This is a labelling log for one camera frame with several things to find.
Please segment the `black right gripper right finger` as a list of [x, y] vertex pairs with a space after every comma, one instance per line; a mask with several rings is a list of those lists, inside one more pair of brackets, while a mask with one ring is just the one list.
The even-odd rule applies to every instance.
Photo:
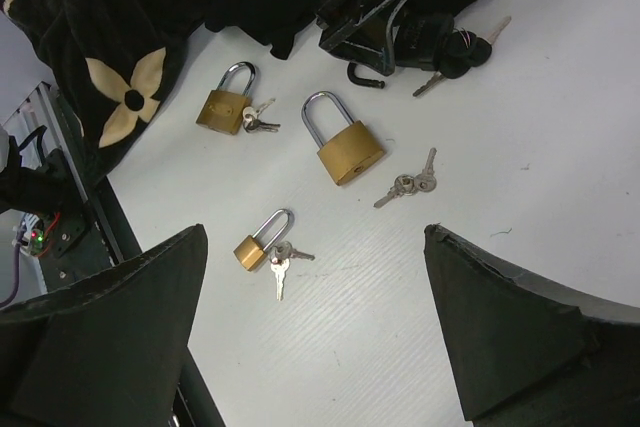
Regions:
[[639, 310], [569, 288], [431, 224], [424, 256], [464, 418], [636, 426]]

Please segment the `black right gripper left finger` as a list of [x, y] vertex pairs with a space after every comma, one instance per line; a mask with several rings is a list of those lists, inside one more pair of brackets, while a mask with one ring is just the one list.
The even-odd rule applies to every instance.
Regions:
[[207, 255], [196, 224], [3, 309], [2, 425], [168, 425]]

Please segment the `black padlock with keys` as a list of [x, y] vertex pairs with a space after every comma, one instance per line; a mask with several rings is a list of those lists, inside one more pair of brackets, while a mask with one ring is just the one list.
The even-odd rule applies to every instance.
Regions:
[[394, 40], [396, 64], [432, 74], [412, 96], [418, 98], [442, 82], [459, 79], [484, 65], [511, 20], [510, 16], [501, 19], [486, 37], [456, 27], [450, 14], [410, 16], [403, 20]]

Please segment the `medium brass padlock long shackle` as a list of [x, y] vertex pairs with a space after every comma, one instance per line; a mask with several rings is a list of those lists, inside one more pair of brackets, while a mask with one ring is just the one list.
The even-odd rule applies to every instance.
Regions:
[[[312, 104], [329, 99], [345, 119], [347, 126], [325, 141], [309, 114]], [[378, 139], [360, 120], [355, 120], [334, 93], [319, 91], [309, 96], [301, 108], [302, 122], [319, 150], [317, 156], [337, 186], [344, 186], [382, 159], [386, 151]]]

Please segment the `large padlock key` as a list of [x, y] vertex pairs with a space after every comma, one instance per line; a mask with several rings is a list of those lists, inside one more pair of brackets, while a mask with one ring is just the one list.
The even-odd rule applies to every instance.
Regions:
[[247, 106], [242, 111], [243, 128], [246, 133], [258, 132], [277, 133], [281, 127], [278, 123], [269, 123], [261, 119], [262, 113], [276, 101], [271, 98], [258, 106]]

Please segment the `medium padlock keys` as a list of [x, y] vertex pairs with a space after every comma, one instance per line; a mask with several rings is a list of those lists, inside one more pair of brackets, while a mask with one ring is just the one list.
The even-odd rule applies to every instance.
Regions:
[[429, 151], [424, 168], [415, 176], [402, 174], [398, 176], [385, 196], [377, 200], [373, 207], [382, 208], [390, 201], [403, 196], [412, 196], [419, 192], [429, 193], [436, 189], [434, 161], [437, 149], [432, 147]]

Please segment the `large brass padlock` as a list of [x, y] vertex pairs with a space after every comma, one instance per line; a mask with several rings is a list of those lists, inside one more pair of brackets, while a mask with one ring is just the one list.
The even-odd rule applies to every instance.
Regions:
[[[226, 83], [241, 70], [247, 70], [249, 77], [241, 93], [230, 92]], [[195, 123], [219, 133], [236, 135], [243, 122], [243, 110], [251, 103], [249, 95], [257, 74], [256, 67], [247, 61], [230, 66], [223, 74], [218, 86], [212, 90]]]

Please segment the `small brass padlock long shackle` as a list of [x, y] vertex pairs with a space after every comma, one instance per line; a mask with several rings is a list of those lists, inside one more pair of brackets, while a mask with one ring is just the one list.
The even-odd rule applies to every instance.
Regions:
[[[263, 239], [264, 234], [280, 218], [284, 218], [284, 224], [268, 240]], [[274, 211], [252, 234], [244, 238], [234, 249], [233, 254], [239, 264], [248, 272], [257, 269], [265, 260], [268, 251], [290, 230], [294, 223], [294, 214], [290, 209], [281, 208]]]

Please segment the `small padlock key bunch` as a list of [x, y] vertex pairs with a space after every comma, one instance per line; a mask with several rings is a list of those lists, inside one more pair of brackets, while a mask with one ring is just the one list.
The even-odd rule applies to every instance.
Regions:
[[314, 261], [315, 256], [296, 249], [289, 241], [277, 243], [270, 253], [270, 267], [276, 281], [276, 299], [284, 298], [284, 283], [292, 259]]

